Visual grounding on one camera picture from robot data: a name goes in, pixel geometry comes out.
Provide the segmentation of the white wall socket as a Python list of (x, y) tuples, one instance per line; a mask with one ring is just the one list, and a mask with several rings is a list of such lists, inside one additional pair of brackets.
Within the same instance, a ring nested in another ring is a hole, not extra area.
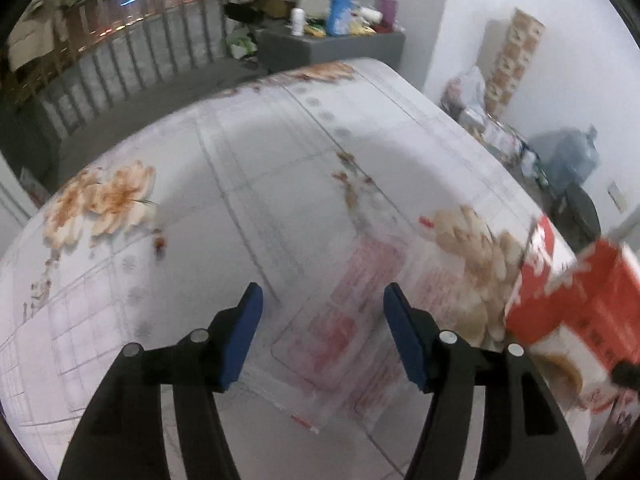
[(608, 186), (608, 196), (610, 196), (610, 199), (621, 214), (627, 210), (628, 202), (626, 196), (620, 190), (616, 182), (612, 182)]

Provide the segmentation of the patterned cardboard box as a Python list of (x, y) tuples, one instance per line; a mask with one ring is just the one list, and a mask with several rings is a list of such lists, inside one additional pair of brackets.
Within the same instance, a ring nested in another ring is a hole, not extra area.
[(514, 10), (506, 40), (486, 82), (485, 112), (499, 119), (508, 108), (533, 61), (546, 26), (519, 8)]

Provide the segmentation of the white small bottle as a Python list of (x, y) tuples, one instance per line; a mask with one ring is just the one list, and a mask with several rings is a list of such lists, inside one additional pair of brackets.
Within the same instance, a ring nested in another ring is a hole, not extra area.
[(293, 8), (291, 11), (291, 35), (301, 37), (306, 25), (306, 14), (301, 8)]

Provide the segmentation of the clear red printed plastic bag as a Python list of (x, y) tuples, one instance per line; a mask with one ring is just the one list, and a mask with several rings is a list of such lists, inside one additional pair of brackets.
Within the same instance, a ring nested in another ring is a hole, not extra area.
[(461, 328), (471, 303), (462, 257), (423, 237), (346, 234), (282, 292), (244, 382), (311, 430), (336, 414), (372, 428), (406, 376), (383, 312), (392, 283), (439, 327)]

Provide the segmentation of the black round bag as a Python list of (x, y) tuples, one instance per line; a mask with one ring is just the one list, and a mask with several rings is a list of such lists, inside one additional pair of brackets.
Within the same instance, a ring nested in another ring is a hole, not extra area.
[(573, 252), (581, 252), (601, 236), (596, 207), (589, 195), (576, 183), (554, 200), (551, 220)]

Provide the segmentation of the pile of paper trash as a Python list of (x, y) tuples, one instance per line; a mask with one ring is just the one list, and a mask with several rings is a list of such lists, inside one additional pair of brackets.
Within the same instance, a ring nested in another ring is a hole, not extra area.
[(503, 165), (515, 167), (538, 162), (537, 154), (513, 128), (496, 122), (477, 108), (462, 110), (457, 122)]

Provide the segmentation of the empty water jug on floor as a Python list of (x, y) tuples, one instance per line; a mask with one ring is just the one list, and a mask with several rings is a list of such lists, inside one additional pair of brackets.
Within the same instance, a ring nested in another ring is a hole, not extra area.
[(563, 193), (570, 184), (581, 186), (600, 165), (597, 136), (594, 125), (586, 131), (568, 130), (561, 136), (550, 158), (542, 164), (554, 195)]

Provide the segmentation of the red white snack bag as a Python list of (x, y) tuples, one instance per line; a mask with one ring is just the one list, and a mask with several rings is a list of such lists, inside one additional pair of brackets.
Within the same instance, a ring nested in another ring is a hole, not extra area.
[(506, 330), (538, 363), (597, 478), (639, 420), (639, 260), (600, 238), (573, 255), (540, 217), (506, 305)]

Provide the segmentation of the metal railing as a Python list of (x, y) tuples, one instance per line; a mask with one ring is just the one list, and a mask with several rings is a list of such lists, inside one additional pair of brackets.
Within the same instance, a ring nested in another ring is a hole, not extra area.
[(1, 104), (51, 141), (232, 57), (234, 0), (29, 0), (1, 44)]

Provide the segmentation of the white plastic bag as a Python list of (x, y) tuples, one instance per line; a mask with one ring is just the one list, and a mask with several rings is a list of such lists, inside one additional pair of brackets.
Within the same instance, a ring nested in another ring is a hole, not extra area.
[(471, 68), (447, 82), (440, 107), (454, 120), (458, 120), (461, 113), (468, 108), (473, 112), (483, 113), (485, 109), (486, 82), (480, 68)]

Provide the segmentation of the purple cup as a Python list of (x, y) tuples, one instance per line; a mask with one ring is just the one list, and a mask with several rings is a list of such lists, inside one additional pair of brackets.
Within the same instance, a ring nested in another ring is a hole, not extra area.
[(381, 24), (393, 28), (396, 21), (398, 2), (396, 0), (380, 0), (378, 10), (382, 13)]

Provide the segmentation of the grey side table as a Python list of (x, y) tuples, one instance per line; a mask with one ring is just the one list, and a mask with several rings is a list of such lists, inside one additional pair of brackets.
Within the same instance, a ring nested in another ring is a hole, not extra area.
[(352, 58), (374, 58), (397, 70), (406, 36), (388, 32), (369, 36), (292, 36), (285, 27), (265, 29), (257, 39), (257, 58), (268, 73)]

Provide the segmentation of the blue detergent bottle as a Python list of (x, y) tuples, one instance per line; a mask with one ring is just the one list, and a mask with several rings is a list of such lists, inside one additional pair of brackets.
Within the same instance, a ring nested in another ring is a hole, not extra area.
[(352, 0), (331, 0), (326, 34), (332, 37), (348, 35), (351, 20)]

